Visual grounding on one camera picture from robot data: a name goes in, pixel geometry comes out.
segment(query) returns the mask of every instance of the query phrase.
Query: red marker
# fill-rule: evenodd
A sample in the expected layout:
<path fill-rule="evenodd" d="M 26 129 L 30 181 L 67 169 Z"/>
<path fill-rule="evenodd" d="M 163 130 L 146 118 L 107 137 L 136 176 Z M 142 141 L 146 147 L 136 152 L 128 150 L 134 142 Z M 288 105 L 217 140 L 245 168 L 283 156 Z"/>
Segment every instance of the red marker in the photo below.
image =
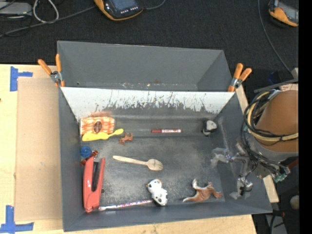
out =
<path fill-rule="evenodd" d="M 182 129 L 152 129 L 152 133 L 182 133 Z"/>

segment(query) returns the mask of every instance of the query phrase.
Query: black carpet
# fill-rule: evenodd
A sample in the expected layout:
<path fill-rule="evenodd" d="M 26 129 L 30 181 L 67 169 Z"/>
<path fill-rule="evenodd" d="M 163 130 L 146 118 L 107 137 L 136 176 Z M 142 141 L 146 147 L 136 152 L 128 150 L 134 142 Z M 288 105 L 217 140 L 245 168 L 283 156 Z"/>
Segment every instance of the black carpet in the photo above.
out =
<path fill-rule="evenodd" d="M 16 1 L 33 5 L 35 0 Z M 156 9 L 119 22 L 108 19 L 93 0 L 52 1 L 61 19 L 91 9 L 40 26 L 34 17 L 0 16 L 0 63 L 37 64 L 38 59 L 44 59 L 48 65 L 55 65 L 58 40 L 220 49 L 231 74 L 239 62 L 252 68 L 243 83 L 248 101 L 255 97 L 254 90 L 272 85 L 273 74 L 278 81 L 288 81 L 293 78 L 290 71 L 298 67 L 299 27 L 272 22 L 270 0 L 165 0 Z M 137 1 L 145 8 L 163 2 Z M 299 0 L 280 1 L 299 9 Z M 42 20 L 55 18 L 47 0 L 40 1 L 36 12 Z"/>

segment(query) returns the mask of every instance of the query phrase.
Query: orange device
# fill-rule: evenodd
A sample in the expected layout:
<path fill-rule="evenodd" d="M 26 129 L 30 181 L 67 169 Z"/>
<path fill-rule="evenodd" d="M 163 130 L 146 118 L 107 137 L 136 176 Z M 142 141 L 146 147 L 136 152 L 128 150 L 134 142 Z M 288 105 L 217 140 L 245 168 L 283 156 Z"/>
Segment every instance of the orange device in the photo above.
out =
<path fill-rule="evenodd" d="M 143 11 L 136 0 L 93 0 L 101 12 L 110 20 L 133 18 Z"/>
<path fill-rule="evenodd" d="M 297 27 L 299 25 L 299 11 L 279 0 L 269 2 L 269 13 L 272 19 L 280 25 Z"/>

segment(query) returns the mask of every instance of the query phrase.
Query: brown toy animal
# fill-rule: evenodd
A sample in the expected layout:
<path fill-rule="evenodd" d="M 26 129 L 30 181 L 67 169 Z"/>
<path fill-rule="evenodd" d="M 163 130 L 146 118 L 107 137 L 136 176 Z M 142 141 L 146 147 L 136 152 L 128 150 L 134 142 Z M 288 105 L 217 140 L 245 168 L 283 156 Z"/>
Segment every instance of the brown toy animal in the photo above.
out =
<path fill-rule="evenodd" d="M 133 140 L 133 134 L 128 135 L 128 134 L 125 132 L 125 136 L 124 136 L 124 137 L 121 137 L 121 138 L 119 139 L 119 143 L 122 144 L 122 145 L 124 145 L 124 143 L 125 143 L 126 141 L 132 141 L 132 140 Z"/>
<path fill-rule="evenodd" d="M 205 187 L 199 187 L 197 186 L 197 180 L 194 178 L 194 180 L 192 181 L 192 187 L 196 190 L 196 194 L 193 197 L 186 197 L 185 199 L 183 199 L 183 202 L 201 202 L 208 199 L 211 194 L 213 194 L 216 198 L 222 197 L 222 193 L 216 192 L 211 182 L 209 182 L 208 185 Z"/>

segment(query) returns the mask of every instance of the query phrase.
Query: red stapler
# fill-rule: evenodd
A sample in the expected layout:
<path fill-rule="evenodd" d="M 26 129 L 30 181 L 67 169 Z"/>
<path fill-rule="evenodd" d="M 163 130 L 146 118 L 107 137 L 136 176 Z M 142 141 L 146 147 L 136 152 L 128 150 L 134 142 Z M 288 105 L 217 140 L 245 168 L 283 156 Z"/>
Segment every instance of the red stapler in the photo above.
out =
<path fill-rule="evenodd" d="M 98 162 L 94 158 L 86 161 L 83 174 L 83 206 L 87 213 L 98 210 L 102 193 L 102 184 L 104 178 L 105 158 L 101 160 L 101 168 L 97 177 Z"/>

